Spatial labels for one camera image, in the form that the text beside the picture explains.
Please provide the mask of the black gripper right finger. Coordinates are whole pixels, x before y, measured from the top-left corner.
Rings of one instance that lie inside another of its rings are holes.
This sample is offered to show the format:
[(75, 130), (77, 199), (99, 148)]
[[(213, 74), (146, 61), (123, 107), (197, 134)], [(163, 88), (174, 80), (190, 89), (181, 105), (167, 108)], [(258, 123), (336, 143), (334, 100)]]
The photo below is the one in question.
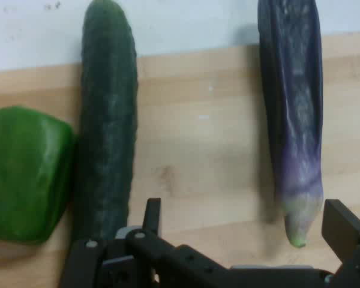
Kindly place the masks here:
[(360, 219), (340, 200), (325, 200), (322, 236), (341, 261), (327, 287), (360, 287)]

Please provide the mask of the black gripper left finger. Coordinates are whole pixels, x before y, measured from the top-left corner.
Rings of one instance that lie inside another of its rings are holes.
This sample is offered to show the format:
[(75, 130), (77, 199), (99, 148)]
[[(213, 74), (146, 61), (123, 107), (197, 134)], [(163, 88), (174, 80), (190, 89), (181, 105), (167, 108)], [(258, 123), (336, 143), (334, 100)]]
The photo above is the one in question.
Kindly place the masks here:
[(73, 242), (60, 287), (226, 287), (228, 270), (188, 245), (159, 236), (161, 200), (146, 203), (142, 227), (124, 227), (111, 241)]

